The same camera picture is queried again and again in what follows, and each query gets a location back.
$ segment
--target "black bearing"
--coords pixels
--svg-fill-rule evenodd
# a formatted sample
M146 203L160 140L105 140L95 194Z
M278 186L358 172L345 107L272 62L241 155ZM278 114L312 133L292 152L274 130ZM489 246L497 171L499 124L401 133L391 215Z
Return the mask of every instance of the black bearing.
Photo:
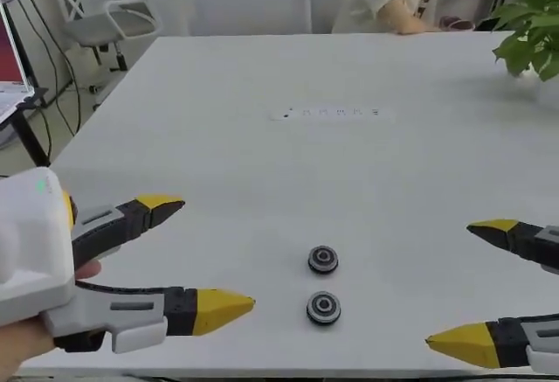
M308 255L308 266L315 273L330 274L338 268L338 254L330 247L313 248Z
M307 316L316 325L332 325L342 314L342 306L337 297L329 292L318 292L307 303Z

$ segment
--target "human hand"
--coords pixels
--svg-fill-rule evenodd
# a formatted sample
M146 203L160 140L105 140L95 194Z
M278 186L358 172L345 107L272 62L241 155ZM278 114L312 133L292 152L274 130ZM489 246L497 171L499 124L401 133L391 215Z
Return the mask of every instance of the human hand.
M89 279L100 271L101 264L93 261L76 272L76 279ZM38 318L1 327L0 381L10 378L25 360L52 350L54 350L54 340Z
M417 35L426 32L435 32L435 29L438 30L438 28L429 26L417 17L409 17L407 21L400 26L397 33L399 35Z

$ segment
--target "outlet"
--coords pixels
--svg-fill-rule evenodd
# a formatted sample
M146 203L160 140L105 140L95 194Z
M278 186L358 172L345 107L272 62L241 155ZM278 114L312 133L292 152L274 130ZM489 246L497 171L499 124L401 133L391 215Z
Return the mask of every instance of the outlet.
M386 109L379 108L288 108L271 116L277 122L353 122L381 121L392 118Z

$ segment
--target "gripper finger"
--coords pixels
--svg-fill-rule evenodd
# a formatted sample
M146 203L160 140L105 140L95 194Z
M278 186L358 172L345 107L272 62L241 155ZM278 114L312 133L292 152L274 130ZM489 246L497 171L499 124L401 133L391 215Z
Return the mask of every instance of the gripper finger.
M72 230L74 268L118 250L159 226L184 206L180 198L149 195L118 205L79 212Z

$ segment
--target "cable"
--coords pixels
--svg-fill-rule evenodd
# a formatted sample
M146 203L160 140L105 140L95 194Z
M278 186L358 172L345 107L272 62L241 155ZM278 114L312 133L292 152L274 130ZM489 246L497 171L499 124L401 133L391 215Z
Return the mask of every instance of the cable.
M43 47L45 48L45 51L46 51L46 55L47 55L49 61L51 62L52 69L54 70L54 84L55 84L54 85L55 86L54 104L56 105L56 108L59 111L59 114L62 117L62 120L64 120L64 123L65 123L66 127L68 128L68 131L70 132L70 134L72 136L74 136L75 133L73 132L72 127L70 127L70 123L66 119L66 116L64 115L64 113L62 112L62 108L60 107L60 101L59 101L59 72L58 72L58 69L56 68L56 64L54 63L54 59L52 58L52 54L51 54L51 51L49 50L49 46L48 46L48 44L46 44L45 39L37 31L37 28L35 27L35 24L31 21L31 17L29 16L29 13L27 12L27 9L25 8L23 2L21 0L17 0L17 3L19 4L22 12L24 13L25 18L27 19L27 22L29 23L29 25L33 29L33 32L35 32L35 35L37 35L37 37L39 38L39 40L43 44Z
M45 111L42 107L37 106L37 111L43 117L43 122L45 123L45 131L46 131L46 138L48 139L48 150L46 152L46 158L48 159L49 163L51 162L52 157L52 135L51 135L51 127L49 126L49 121L46 119Z
M37 7L37 3L35 2L35 0L30 0L30 1L31 1L31 4L33 5L33 8L35 8L35 11L37 12L38 18L41 20L41 23L45 27L46 32L49 34L49 37L51 38L51 40L54 43L54 45L56 46L56 48L59 50L62 57L64 57L64 60L66 61L67 65L68 65L68 68L70 69L70 75L72 76L72 81L73 81L74 86L76 86L76 94L77 94L77 97L78 97L78 125L76 126L76 132L75 132L75 133L78 133L79 130L81 129L82 112L81 112L81 93L79 92L78 81L76 81L76 73L73 70L73 65L70 62L70 59L68 58L68 56L66 56L65 51L62 50L62 47L60 47L60 44L58 43L58 41L55 39L54 35L52 34L51 28L49 28L49 25L46 23L45 18L43 17L43 14L41 13L39 8Z
M37 12L38 18L41 20L41 24L43 24L43 26L44 26L46 32L48 33L49 37L51 38L52 42L54 43L54 45L56 46L56 48L60 52L60 55L62 55L62 57L66 61L66 64L68 65L68 68L70 70L70 75L72 76L73 84L74 84L74 86L76 86L76 94L77 94L77 97L78 97L78 125L76 126L76 131L75 132L71 131L71 134L75 135L76 133L79 132L79 130L81 129L81 125L82 125L81 92L79 91L78 81L76 80L76 73L73 69L72 62L69 60L68 56L66 56L66 53L64 52L64 50L62 50L62 47L60 47L60 44L58 43L58 41L55 39L54 35L52 34L51 28L46 23L45 17L43 17L43 14L41 13L40 9L37 6L37 3L35 2L35 0L30 0L30 2L31 2L31 5L33 6L33 8L35 9L35 11ZM45 48L46 48L46 42L42 38L41 38L41 40L44 42ZM58 92L59 92L59 89L58 89L58 85L57 85L57 88L56 88L57 98L58 98ZM64 121L65 121L66 125L69 127L68 121L66 120L66 118L64 116L63 116L63 118L64 118Z

